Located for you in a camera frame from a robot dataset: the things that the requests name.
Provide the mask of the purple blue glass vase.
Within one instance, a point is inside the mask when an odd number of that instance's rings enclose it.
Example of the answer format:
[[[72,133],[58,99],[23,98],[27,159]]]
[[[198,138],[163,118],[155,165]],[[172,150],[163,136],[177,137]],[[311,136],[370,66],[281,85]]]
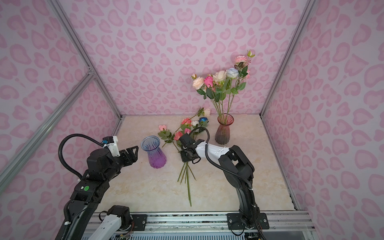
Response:
[[[149,164],[154,169],[160,169],[167,163],[167,157],[160,148],[160,139],[148,136],[141,142],[141,148],[148,154]]]

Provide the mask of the pink bud rose stem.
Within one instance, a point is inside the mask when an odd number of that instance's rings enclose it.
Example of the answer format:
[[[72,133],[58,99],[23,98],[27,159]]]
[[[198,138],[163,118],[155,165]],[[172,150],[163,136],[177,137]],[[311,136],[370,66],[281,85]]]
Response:
[[[166,125],[160,125],[159,129],[160,129],[160,132],[158,133],[158,136],[161,138],[161,140],[164,141],[163,146],[167,144],[172,144],[176,148],[176,144],[174,143],[174,136],[175,136],[175,132],[179,131],[180,128],[178,128],[178,130],[175,131],[174,133],[172,133],[171,130],[168,129]]]

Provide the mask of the coral red rose stem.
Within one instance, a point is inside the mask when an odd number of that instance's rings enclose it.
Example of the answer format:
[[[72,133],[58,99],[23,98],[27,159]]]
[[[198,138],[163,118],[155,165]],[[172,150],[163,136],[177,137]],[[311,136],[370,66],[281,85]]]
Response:
[[[182,144],[181,144],[181,137],[184,135],[184,134],[190,134],[191,131],[192,131],[192,121],[191,119],[189,118],[186,118],[184,120],[182,120],[182,123],[181,123],[181,126],[180,126],[180,130],[176,132],[175,134],[175,137],[176,137],[176,143],[177,143],[177,146],[180,148],[180,151],[179,153],[181,154],[182,153]],[[182,160],[182,163],[183,163],[183,166],[182,166],[182,169],[179,173],[179,177],[178,177],[178,180],[177,182],[178,183],[184,183],[186,186],[187,186],[187,191],[188,191],[188,201],[189,201],[189,205],[190,207],[192,207],[192,196],[191,196],[191,187],[190,187],[190,176],[193,177],[193,179],[196,179],[190,166],[189,166],[189,163],[188,162],[185,162]]]

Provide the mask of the red grey glass vase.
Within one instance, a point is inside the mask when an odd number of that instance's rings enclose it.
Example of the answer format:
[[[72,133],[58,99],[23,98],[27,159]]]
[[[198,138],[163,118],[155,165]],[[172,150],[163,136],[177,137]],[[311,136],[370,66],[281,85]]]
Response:
[[[215,141],[220,145],[225,145],[230,141],[230,126],[234,123],[234,117],[230,114],[218,116],[219,127],[215,134]]]

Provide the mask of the peach rose stem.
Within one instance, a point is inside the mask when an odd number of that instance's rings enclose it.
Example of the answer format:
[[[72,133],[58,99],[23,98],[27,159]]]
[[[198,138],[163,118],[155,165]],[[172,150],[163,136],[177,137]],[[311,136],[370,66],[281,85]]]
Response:
[[[203,77],[198,77],[196,74],[191,76],[192,86],[198,92],[199,95],[203,96],[204,99],[207,98],[206,90],[206,79]],[[211,109],[201,107],[198,111],[198,116],[200,117],[209,117],[211,115]]]

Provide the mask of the cream white rose stem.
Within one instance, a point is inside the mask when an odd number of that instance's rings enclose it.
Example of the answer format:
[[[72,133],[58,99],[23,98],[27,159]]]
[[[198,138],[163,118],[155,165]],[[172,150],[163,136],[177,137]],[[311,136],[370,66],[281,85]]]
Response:
[[[219,71],[213,75],[215,84],[219,84],[227,78],[227,71]]]

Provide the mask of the white blue rose stem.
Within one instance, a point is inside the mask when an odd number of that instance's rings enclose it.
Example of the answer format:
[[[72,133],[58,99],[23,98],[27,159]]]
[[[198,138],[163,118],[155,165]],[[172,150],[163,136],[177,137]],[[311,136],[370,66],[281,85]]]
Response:
[[[227,94],[237,95],[246,87],[246,78],[248,76],[248,68],[227,70],[227,77],[224,84]]]

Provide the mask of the magenta rose stem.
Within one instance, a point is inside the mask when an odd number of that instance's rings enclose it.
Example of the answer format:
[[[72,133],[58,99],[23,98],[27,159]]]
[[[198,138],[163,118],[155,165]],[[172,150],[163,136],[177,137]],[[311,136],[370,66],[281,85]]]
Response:
[[[184,131],[175,132],[175,136],[174,136],[174,143],[176,144],[176,148],[178,150],[178,153],[180,154],[181,161],[183,163],[182,169],[179,173],[177,182],[180,184],[184,183],[186,185],[188,185],[190,183],[190,170],[191,169],[190,169],[189,164],[188,164],[187,153],[186,153],[186,151],[183,148],[183,145],[181,143],[181,137],[185,134],[188,135],[190,132],[191,132],[190,129],[185,129]]]

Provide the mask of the dark pink rose stem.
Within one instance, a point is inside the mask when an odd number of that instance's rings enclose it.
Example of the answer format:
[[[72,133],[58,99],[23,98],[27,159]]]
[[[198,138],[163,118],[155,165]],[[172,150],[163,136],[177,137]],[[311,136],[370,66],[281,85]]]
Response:
[[[221,104],[220,104],[221,93],[218,92],[220,89],[217,90],[217,85],[214,82],[214,78],[212,76],[207,76],[204,79],[204,84],[205,84],[206,96],[213,103],[218,116],[222,117],[223,113],[222,113]]]

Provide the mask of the light pink rose stem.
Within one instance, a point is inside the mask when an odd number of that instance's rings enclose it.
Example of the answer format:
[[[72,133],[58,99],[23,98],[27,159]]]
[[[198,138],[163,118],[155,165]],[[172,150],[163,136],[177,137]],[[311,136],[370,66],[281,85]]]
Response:
[[[239,78],[244,78],[248,75],[248,67],[254,57],[255,54],[251,50],[245,56],[239,55],[235,57],[234,67],[239,73]]]

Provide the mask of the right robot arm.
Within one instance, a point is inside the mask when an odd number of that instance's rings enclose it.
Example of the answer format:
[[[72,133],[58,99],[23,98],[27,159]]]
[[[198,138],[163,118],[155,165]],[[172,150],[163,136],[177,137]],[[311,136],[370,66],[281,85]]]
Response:
[[[223,171],[229,184],[236,189],[239,212],[227,214],[229,230],[263,231],[270,228],[267,215],[260,211],[253,191],[255,168],[238,146],[230,148],[211,145],[204,140],[193,140],[188,134],[180,138],[183,162],[199,162],[206,159]]]

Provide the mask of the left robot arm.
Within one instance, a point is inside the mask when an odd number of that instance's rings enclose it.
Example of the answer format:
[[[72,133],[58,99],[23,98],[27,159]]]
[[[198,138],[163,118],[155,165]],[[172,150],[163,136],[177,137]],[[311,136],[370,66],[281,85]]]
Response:
[[[139,147],[120,151],[114,157],[107,148],[97,149],[87,158],[85,176],[75,186],[70,200],[64,206],[64,221],[57,240],[80,240],[102,198],[110,187],[110,181],[121,173],[123,167],[138,160]]]

